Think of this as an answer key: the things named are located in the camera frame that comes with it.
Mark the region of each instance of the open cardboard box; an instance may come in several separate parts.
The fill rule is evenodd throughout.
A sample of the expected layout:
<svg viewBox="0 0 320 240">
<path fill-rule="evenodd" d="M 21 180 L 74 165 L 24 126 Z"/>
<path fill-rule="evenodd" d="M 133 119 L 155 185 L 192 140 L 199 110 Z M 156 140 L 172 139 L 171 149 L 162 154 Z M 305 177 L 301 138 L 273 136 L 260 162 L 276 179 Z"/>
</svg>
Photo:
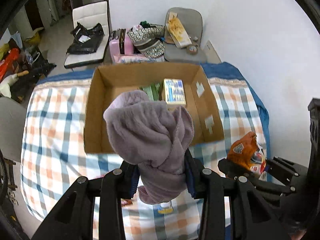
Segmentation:
<svg viewBox="0 0 320 240">
<path fill-rule="evenodd" d="M 86 153 L 112 153 L 103 119 L 105 109 L 121 93 L 162 82 L 181 79 L 186 109 L 192 117 L 195 136 L 192 145 L 224 138 L 216 99 L 199 65 L 185 63 L 135 63 L 98 67 L 92 78 L 84 126 Z"/>
</svg>

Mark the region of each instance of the screw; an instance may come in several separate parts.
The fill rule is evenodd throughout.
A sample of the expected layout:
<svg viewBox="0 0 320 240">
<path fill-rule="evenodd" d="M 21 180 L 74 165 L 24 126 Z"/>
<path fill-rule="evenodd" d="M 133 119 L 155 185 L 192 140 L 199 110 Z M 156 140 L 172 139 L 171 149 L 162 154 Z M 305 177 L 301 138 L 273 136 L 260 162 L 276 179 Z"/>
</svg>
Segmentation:
<svg viewBox="0 0 320 240">
<path fill-rule="evenodd" d="M 87 178 L 84 177 L 84 176 L 82 176 L 82 177 L 79 177 L 79 178 L 77 179 L 77 182 L 81 184 L 81 183 L 84 183 L 86 180 L 87 180 Z"/>
<path fill-rule="evenodd" d="M 246 183 L 248 181 L 248 179 L 246 177 L 244 177 L 244 176 L 240 176 L 238 179 L 242 183 Z"/>
<path fill-rule="evenodd" d="M 212 173 L 212 170 L 208 169 L 208 168 L 205 168 L 202 170 L 202 173 L 205 174 L 205 175 L 210 175 Z"/>
<path fill-rule="evenodd" d="M 114 175 L 120 175 L 122 173 L 122 170 L 121 169 L 115 169 L 113 170 L 112 172 Z"/>
</svg>

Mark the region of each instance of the purple towel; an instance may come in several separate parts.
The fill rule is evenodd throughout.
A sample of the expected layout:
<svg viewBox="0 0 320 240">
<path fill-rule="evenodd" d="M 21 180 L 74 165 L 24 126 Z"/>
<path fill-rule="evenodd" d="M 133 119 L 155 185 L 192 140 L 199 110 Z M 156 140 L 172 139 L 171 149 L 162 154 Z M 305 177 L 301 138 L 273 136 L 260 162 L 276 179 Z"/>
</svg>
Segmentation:
<svg viewBox="0 0 320 240">
<path fill-rule="evenodd" d="M 145 92 L 135 90 L 119 95 L 103 117 L 114 151 L 139 167 L 141 201 L 169 202 L 186 189 L 184 153 L 194 128 L 183 106 L 168 111 L 165 101 L 149 101 Z"/>
</svg>

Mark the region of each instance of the plaid bedsheet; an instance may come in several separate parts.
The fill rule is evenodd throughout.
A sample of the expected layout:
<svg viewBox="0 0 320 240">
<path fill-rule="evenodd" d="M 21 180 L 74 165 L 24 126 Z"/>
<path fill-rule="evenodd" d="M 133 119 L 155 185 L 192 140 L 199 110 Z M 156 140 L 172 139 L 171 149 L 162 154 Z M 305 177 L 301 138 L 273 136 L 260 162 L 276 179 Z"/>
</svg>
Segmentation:
<svg viewBox="0 0 320 240">
<path fill-rule="evenodd" d="M 120 167 L 116 154 L 84 152 L 85 103 L 91 78 L 45 82 L 31 95 L 21 154 L 21 191 L 28 210 L 43 220 L 68 187 L 79 177 L 94 179 Z M 191 154 L 205 167 L 219 172 L 231 144 L 249 131 L 266 153 L 257 106 L 245 81 L 209 79 L 217 100 L 225 140 L 191 147 Z M 174 212 L 161 215 L 157 206 L 142 203 L 137 194 L 133 205 L 122 208 L 126 239 L 195 239 L 198 236 L 203 200 L 187 191 L 172 200 Z M 225 199 L 226 226 L 230 224 Z M 99 198 L 94 210 L 93 238 L 98 239 Z"/>
</svg>

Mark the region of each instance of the doorway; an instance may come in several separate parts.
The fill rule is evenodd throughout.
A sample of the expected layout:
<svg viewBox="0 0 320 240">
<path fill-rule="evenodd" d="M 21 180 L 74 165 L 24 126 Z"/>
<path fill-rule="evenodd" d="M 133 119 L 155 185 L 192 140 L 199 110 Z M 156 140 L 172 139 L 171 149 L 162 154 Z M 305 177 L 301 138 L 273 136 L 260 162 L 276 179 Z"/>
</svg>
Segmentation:
<svg viewBox="0 0 320 240">
<path fill-rule="evenodd" d="M 28 0 L 24 7 L 26 9 L 26 13 L 32 30 L 34 31 L 36 28 L 44 27 L 36 0 Z"/>
</svg>

